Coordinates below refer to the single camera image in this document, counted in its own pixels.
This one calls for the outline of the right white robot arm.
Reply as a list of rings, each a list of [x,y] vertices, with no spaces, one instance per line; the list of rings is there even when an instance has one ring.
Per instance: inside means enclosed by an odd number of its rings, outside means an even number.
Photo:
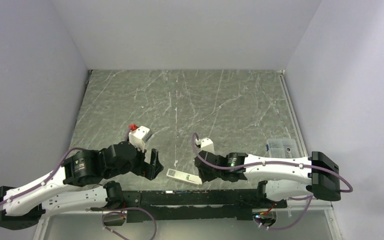
[[[269,158],[244,152],[222,156],[202,150],[196,153],[194,165],[202,182],[257,181],[262,190],[255,200],[262,208],[305,195],[330,202],[341,200],[339,166],[319,151],[309,157]]]

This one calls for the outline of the white remote control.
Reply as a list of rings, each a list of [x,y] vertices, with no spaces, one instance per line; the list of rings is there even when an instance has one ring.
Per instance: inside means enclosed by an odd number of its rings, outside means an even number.
[[[202,185],[203,183],[201,178],[198,175],[186,173],[186,172],[175,170],[172,168],[169,168],[167,170],[166,176],[176,181],[197,185],[197,186]]]

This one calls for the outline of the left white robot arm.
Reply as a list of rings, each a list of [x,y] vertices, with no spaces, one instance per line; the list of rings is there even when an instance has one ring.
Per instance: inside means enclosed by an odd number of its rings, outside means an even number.
[[[159,152],[146,151],[128,141],[101,150],[75,148],[50,173],[21,187],[0,187],[0,227],[22,230],[39,220],[85,209],[117,210],[126,206],[120,183],[112,179],[133,173],[150,181],[164,169]]]

